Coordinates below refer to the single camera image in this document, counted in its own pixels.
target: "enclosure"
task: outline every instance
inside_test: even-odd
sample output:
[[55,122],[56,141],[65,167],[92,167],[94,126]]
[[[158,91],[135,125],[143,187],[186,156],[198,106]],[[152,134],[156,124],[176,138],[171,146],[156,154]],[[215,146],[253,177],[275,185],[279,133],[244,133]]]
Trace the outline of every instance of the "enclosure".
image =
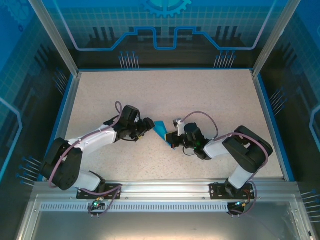
[[[319,12],[317,0],[0,0],[2,238],[319,239]],[[212,199],[231,155],[200,160],[156,130],[82,160],[122,184],[107,214],[49,188],[54,140],[99,128],[116,101],[168,133],[202,111],[219,136],[244,125],[266,140],[251,213]],[[187,121],[218,135],[205,116]]]

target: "gear logo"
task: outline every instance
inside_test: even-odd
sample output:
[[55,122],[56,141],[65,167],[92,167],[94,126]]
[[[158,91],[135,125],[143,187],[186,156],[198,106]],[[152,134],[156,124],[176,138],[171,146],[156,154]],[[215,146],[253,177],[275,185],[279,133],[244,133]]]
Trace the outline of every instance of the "gear logo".
[[0,7],[7,7],[11,16],[20,25],[27,20],[30,15],[28,0],[0,0]]
[[141,0],[144,10],[150,14],[155,14],[158,18],[168,15],[174,17],[175,14],[180,14],[182,10],[187,9],[187,5],[191,4],[191,0]]

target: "metal grille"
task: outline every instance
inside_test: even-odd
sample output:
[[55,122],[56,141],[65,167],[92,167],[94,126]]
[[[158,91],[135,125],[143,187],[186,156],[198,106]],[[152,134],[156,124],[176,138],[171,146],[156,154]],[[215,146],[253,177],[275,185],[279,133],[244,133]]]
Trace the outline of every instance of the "metal grille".
[[[42,212],[87,212],[87,202],[67,203],[67,202],[47,202],[42,203]],[[110,212],[227,212],[227,203],[217,202],[116,202]]]

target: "beige work surface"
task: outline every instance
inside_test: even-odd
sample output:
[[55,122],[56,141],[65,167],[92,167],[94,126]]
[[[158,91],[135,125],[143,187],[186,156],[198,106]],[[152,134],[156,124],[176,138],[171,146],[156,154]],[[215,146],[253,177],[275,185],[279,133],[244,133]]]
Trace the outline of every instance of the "beige work surface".
[[[164,121],[168,132],[173,120],[193,111],[208,113],[219,136],[244,125],[273,143],[249,70],[161,70],[82,73],[66,139],[83,136],[117,115],[115,101],[140,110],[141,118]],[[213,123],[194,114],[205,137],[216,134]],[[171,180],[227,178],[237,162],[230,155],[212,160],[186,156],[173,150],[153,130],[137,142],[118,141],[82,159],[81,169],[107,180]],[[282,177],[276,153],[257,177]]]

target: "robotic arm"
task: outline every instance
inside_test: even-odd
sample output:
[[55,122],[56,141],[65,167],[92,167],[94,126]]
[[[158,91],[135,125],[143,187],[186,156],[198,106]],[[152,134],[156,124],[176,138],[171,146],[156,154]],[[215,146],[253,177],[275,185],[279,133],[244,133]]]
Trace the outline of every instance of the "robotic arm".
[[93,172],[80,169],[82,158],[86,158],[92,152],[106,146],[126,140],[130,142],[138,141],[146,132],[155,127],[150,118],[141,119],[140,111],[130,105],[123,108],[119,121],[108,130],[103,130],[114,123],[118,116],[103,123],[101,127],[92,133],[84,136],[64,140],[57,138],[51,145],[40,168],[40,174],[49,179],[54,167],[64,152],[77,141],[80,140],[66,155],[63,162],[59,165],[52,183],[61,190],[71,187],[87,189],[97,193],[105,191],[105,180]]
[[239,126],[233,135],[227,138],[223,136],[209,140],[203,136],[196,123],[185,124],[181,118],[178,118],[173,121],[173,125],[177,131],[166,135],[166,141],[171,144],[172,148],[180,145],[187,149],[191,148],[194,154],[202,160],[231,154],[237,161],[237,168],[225,181],[223,189],[220,189],[231,198],[235,198],[247,181],[264,166],[266,154],[270,156],[273,153],[270,144],[245,126]]

